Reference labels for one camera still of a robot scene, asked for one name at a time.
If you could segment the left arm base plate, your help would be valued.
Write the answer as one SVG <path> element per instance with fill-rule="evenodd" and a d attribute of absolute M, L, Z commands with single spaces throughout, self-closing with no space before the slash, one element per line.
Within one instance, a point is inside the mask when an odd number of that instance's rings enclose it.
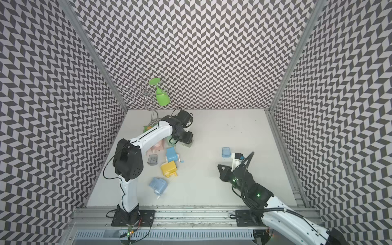
<path fill-rule="evenodd" d="M 120 208 L 115 211 L 111 226 L 125 227 L 135 225 L 137 227 L 150 227 L 153 225 L 155 213 L 155 210 L 125 212 Z"/>

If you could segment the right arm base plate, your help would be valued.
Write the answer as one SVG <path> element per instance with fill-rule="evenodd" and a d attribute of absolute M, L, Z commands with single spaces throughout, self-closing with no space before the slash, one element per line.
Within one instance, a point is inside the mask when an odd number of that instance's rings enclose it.
<path fill-rule="evenodd" d="M 234 216 L 238 227 L 265 227 L 261 216 L 250 210 L 236 210 Z"/>

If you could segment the mint green pencil sharpener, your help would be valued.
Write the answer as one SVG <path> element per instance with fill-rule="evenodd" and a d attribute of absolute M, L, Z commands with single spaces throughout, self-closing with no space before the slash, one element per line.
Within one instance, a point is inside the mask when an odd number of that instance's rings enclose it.
<path fill-rule="evenodd" d="M 167 138 L 165 139 L 166 148 L 171 148 L 171 147 L 175 146 L 175 144 L 176 144 L 176 143 L 172 140 L 171 137 L 167 137 Z"/>

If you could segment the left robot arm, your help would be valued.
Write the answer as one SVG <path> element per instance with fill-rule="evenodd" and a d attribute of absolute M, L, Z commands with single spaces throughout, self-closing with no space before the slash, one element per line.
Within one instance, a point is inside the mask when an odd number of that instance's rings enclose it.
<path fill-rule="evenodd" d="M 144 169 L 143 157 L 147 150 L 167 137 L 180 143 L 191 144 L 193 133 L 187 128 L 192 125 L 193 121 L 191 113 L 180 110 L 176 115 L 163 117 L 142 135 L 129 140 L 121 139 L 117 143 L 112 164 L 123 192 L 121 210 L 131 213 L 138 206 L 137 179 Z"/>

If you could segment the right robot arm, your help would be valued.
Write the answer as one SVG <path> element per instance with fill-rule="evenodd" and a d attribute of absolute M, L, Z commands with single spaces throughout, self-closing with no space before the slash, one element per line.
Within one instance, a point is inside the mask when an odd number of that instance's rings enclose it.
<path fill-rule="evenodd" d="M 271 191 L 255 182 L 244 164 L 235 169 L 219 164 L 220 180 L 231 184 L 250 213 L 296 245 L 347 245 L 344 235 L 311 222 L 285 205 Z"/>

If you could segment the pink pencil sharpener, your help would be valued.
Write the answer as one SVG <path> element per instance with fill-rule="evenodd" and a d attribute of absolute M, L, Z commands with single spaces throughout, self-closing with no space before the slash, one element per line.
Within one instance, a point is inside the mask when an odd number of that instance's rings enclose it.
<path fill-rule="evenodd" d="M 150 151 L 152 153 L 156 153 L 156 152 L 159 152 L 159 151 L 162 151 L 162 150 L 164 150 L 164 141 L 163 140 L 160 140 L 158 143 L 154 144 L 150 148 Z"/>

